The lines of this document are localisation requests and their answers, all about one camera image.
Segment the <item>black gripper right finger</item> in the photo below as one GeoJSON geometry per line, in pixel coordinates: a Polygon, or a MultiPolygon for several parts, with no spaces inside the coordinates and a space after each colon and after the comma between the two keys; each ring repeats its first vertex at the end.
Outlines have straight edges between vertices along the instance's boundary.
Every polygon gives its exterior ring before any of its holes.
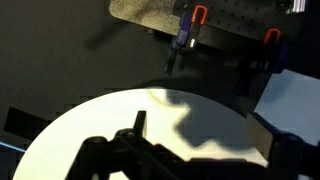
{"type": "Polygon", "coordinates": [[[271,180],[298,180],[299,175],[320,180],[320,146],[280,130],[258,113],[246,116],[249,141],[268,162],[271,180]]]}

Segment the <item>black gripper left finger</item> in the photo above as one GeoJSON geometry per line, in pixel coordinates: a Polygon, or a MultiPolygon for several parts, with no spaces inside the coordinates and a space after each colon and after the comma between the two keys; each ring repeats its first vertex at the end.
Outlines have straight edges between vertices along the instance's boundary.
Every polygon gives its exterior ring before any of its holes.
{"type": "Polygon", "coordinates": [[[182,180],[182,159],[143,137],[147,112],[137,112],[132,128],[112,140],[92,136],[83,141],[65,180],[111,180],[122,172],[129,180],[182,180]]]}

